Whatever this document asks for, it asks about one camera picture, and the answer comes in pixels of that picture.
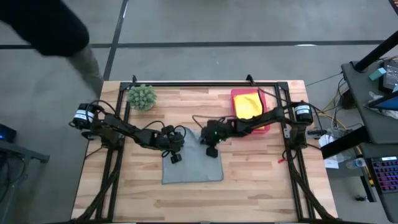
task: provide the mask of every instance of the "green plant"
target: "green plant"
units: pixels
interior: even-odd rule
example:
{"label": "green plant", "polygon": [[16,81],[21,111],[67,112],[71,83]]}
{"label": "green plant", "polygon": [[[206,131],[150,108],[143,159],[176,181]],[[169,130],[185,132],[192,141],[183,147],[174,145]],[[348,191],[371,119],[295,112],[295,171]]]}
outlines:
{"label": "green plant", "polygon": [[155,105],[156,94],[153,86],[131,87],[128,95],[128,102],[135,110],[145,111],[151,109]]}

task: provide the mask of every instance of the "gray cloth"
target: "gray cloth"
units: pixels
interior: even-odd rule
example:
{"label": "gray cloth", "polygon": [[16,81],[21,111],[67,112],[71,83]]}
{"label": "gray cloth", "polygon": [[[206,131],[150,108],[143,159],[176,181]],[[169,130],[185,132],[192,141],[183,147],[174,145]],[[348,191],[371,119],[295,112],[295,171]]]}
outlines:
{"label": "gray cloth", "polygon": [[[184,138],[184,145],[179,152],[182,161],[172,164],[171,153],[163,158],[162,184],[186,183],[186,182],[209,182],[224,179],[221,156],[212,158],[206,155],[205,144],[200,144],[200,135],[189,128]],[[176,131],[184,134],[183,128],[178,127]]]}

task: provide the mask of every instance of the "keyboard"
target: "keyboard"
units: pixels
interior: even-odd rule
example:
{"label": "keyboard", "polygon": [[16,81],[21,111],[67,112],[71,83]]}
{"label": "keyboard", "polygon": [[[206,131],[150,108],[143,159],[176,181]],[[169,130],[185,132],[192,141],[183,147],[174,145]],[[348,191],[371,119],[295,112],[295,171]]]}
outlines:
{"label": "keyboard", "polygon": [[381,193],[398,192],[398,159],[396,156],[372,158]]}

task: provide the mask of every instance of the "gray floor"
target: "gray floor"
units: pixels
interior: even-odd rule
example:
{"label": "gray floor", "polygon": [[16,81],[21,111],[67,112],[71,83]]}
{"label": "gray floor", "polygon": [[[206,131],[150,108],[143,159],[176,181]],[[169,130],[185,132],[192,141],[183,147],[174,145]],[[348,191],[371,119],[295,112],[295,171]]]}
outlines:
{"label": "gray floor", "polygon": [[[66,0],[88,26],[91,43],[112,42],[122,0]],[[120,43],[206,41],[382,40],[398,29],[387,0],[129,0]],[[0,24],[0,44],[25,44]],[[211,47],[117,49],[110,80],[263,80],[311,83],[359,60],[374,45],[314,47]],[[95,49],[104,70],[109,49]],[[388,55],[398,55],[395,48]],[[15,223],[68,220],[87,142],[67,123],[94,96],[62,58],[33,50],[0,50],[0,123],[16,129],[18,143],[51,155],[29,167],[18,195]],[[310,102],[325,106],[341,76],[307,88]],[[346,125],[356,110],[338,113]],[[322,118],[324,126],[330,124]],[[380,203],[355,202],[359,178],[330,179],[339,217],[389,223]]]}

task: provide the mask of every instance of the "yellow towel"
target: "yellow towel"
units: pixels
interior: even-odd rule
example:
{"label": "yellow towel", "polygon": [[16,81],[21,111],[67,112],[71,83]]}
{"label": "yellow towel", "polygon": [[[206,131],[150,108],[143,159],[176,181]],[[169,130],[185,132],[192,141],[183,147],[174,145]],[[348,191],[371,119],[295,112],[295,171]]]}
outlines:
{"label": "yellow towel", "polygon": [[235,112],[238,118],[250,119],[262,113],[261,102],[258,93],[249,93],[234,96]]}

